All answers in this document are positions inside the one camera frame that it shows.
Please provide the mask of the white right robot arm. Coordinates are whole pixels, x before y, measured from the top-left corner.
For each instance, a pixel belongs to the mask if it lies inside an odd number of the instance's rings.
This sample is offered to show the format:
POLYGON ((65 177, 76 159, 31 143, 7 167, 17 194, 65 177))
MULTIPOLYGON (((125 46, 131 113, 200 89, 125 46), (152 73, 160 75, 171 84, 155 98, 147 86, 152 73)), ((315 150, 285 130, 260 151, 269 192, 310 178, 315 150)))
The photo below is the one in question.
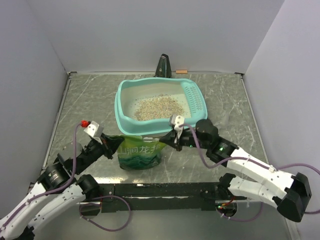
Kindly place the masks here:
POLYGON ((312 192, 309 179, 298 172, 292 174, 276 169, 246 152, 235 143, 221 137, 219 130, 209 119, 199 120, 195 127, 183 123, 179 116, 171 121, 172 129, 159 141, 177 151, 184 146, 206 150, 206 157, 214 164, 207 168, 224 166, 249 177, 243 179, 234 174, 225 174, 220 178, 218 193, 223 199, 232 196, 260 201, 274 208, 285 218, 293 222, 302 221, 312 192))

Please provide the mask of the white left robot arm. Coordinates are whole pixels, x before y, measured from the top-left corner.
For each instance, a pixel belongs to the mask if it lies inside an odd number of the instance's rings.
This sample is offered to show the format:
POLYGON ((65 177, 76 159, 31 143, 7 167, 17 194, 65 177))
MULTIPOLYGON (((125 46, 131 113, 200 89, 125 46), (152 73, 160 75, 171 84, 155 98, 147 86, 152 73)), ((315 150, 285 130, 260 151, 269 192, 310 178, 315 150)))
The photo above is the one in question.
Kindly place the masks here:
POLYGON ((67 144, 37 179, 27 196, 0 220, 2 240, 32 240, 35 231, 69 207, 93 201, 100 186, 90 174, 82 174, 100 157, 112 159, 124 141, 122 136, 102 134, 86 146, 67 144))

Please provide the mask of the green litter bag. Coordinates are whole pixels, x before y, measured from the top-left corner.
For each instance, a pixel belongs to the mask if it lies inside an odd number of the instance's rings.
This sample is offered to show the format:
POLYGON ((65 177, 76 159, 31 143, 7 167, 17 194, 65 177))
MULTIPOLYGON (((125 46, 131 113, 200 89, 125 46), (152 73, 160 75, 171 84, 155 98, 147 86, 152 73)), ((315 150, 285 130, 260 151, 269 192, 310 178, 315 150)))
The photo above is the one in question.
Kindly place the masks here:
POLYGON ((147 170, 162 161, 161 151, 167 146, 158 138, 122 135, 124 141, 117 149, 119 167, 126 171, 147 170))

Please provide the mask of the teal litter box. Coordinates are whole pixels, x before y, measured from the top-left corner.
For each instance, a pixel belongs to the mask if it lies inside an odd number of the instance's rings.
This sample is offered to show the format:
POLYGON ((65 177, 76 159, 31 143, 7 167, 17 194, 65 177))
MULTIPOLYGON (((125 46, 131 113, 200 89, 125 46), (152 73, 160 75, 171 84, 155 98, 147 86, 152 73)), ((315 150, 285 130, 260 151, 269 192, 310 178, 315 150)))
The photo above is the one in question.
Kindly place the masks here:
POLYGON ((177 101, 184 113, 185 122, 195 126, 208 117, 204 96, 198 85, 187 78, 147 77, 123 80, 114 100, 114 114, 119 130, 125 135, 160 136, 171 130, 169 118, 151 114, 151 119, 139 121, 135 112, 147 99, 170 97, 177 101))

